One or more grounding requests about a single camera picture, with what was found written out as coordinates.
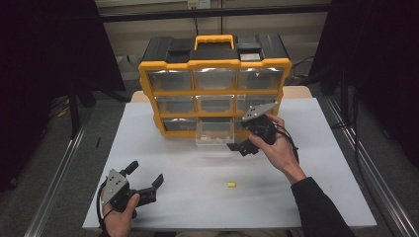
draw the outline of yellow storage organizer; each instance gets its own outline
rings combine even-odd
[[[280,103],[291,68],[280,36],[265,34],[153,38],[138,70],[162,135],[244,137],[241,118],[250,106]]]

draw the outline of metal frame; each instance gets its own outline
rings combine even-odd
[[[216,8],[199,10],[178,10],[147,13],[125,13],[125,14],[101,14],[99,17],[74,17],[50,19],[56,23],[87,24],[87,23],[109,23],[109,22],[130,22],[149,21],[185,18],[208,18],[208,17],[232,17],[251,15],[273,15],[273,14],[295,14],[295,13],[318,13],[328,12],[331,4],[292,5],[261,8]]]
[[[83,137],[86,124],[89,122],[94,109],[89,109],[86,112],[85,119],[83,120],[80,129],[75,134],[75,137],[70,140],[67,150],[64,153],[64,156],[61,159],[61,162],[58,166],[58,169],[55,172],[54,177],[52,178],[51,183],[49,184],[48,190],[46,191],[45,196],[42,199],[40,206],[37,209],[32,221],[25,233],[25,237],[35,237],[41,236],[42,231],[46,225],[46,222],[49,218],[49,215],[52,211],[53,205],[57,199],[59,190],[62,187],[62,184],[65,180],[65,177],[68,173],[68,170],[71,166],[73,157],[77,151],[77,148]]]
[[[337,119],[339,122],[344,122],[338,103],[334,99],[329,98],[327,99],[327,104],[330,107],[330,110],[333,112],[335,119]],[[348,127],[343,127],[342,131],[347,137],[352,148],[355,150],[355,139],[357,139],[355,131]],[[358,140],[358,147],[360,163],[370,178],[371,182],[373,183],[374,188],[376,189],[379,197],[390,213],[401,234],[405,237],[419,236],[418,231],[413,226],[413,223],[410,220],[406,210],[403,208],[400,201],[397,199],[390,187],[385,182],[382,175],[379,173],[379,170],[377,169],[372,158],[360,140]]]

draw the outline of wall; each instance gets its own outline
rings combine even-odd
[[[187,1],[166,0],[159,4],[134,4],[132,0],[97,1],[101,14],[141,13],[185,10]],[[267,7],[304,4],[327,4],[330,0],[212,0],[212,8]],[[253,36],[262,33],[278,33],[292,61],[300,61],[315,54],[327,13],[280,14],[266,16],[241,16],[223,18],[199,18],[200,35],[233,34]],[[142,22],[106,23],[115,56],[143,55],[148,41],[153,37],[191,38],[196,34],[193,19],[155,20]]]

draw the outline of small yellow object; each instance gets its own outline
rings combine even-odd
[[[236,184],[235,184],[235,182],[227,182],[227,186],[229,188],[235,188],[236,187]]]

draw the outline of aluminum rail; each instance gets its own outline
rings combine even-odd
[[[75,134],[75,137],[70,140],[67,149],[64,153],[64,156],[61,159],[61,162],[58,166],[58,169],[55,172],[55,175],[49,184],[48,190],[45,193],[45,196],[42,199],[40,206],[38,207],[37,212],[35,213],[25,237],[38,237],[41,236],[42,231],[46,225],[46,222],[49,218],[49,215],[52,211],[53,205],[55,204],[59,190],[64,182],[64,179],[70,168],[71,161],[77,151],[77,148],[80,144],[80,141],[83,137],[86,124],[90,120],[93,114],[94,108],[86,112],[86,116],[83,119],[80,129]]]
[[[343,122],[342,117],[340,116],[340,108],[338,103],[334,99],[327,99],[328,106],[333,112],[335,119],[339,122]],[[352,128],[344,127],[342,128],[345,136],[347,137],[352,148],[355,149],[355,139],[356,134]],[[388,212],[391,214],[392,219],[400,230],[401,234],[405,237],[415,237],[419,236],[418,231],[413,226],[412,221],[410,220],[406,210],[401,205],[400,201],[391,191],[385,180],[382,178],[382,175],[379,173],[376,165],[374,164],[371,156],[368,154],[362,142],[358,141],[359,147],[359,157],[360,163],[363,166],[366,174],[373,183],[379,197],[387,208]]]

